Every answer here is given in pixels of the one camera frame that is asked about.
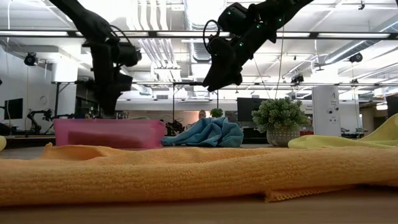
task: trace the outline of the potted plant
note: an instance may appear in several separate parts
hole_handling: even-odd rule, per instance
[[[223,115],[223,110],[219,108],[214,108],[210,111],[210,115],[212,118],[220,118]]]
[[[261,102],[258,111],[253,111],[253,121],[260,133],[267,131],[267,140],[274,146],[287,146],[290,140],[300,137],[300,126],[310,124],[300,109],[301,101],[290,98]]]

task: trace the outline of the black stand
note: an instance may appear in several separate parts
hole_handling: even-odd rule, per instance
[[[190,85],[190,86],[203,86],[202,82],[173,82],[173,121],[175,113],[175,86],[176,85]],[[218,108],[218,90],[217,90],[217,108]]]
[[[60,93],[68,87],[70,84],[78,84],[78,82],[52,82],[53,84],[57,84],[57,92],[55,93],[55,108],[54,108],[54,116],[58,115],[58,102]],[[61,84],[66,84],[62,89],[60,89]]]

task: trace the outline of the green plant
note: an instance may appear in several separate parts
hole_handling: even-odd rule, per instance
[[[220,118],[223,115],[223,110],[219,108],[214,108],[210,111],[210,115],[212,118]]]
[[[261,102],[258,111],[253,111],[253,121],[260,133],[280,128],[294,129],[310,124],[305,113],[300,109],[301,101],[290,98],[266,100]]]

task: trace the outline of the white device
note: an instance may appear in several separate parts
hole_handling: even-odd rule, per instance
[[[340,104],[337,86],[312,88],[314,134],[341,136]]]

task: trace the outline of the person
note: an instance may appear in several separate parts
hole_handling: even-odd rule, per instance
[[[199,119],[202,119],[202,118],[206,118],[206,111],[205,110],[199,111]]]

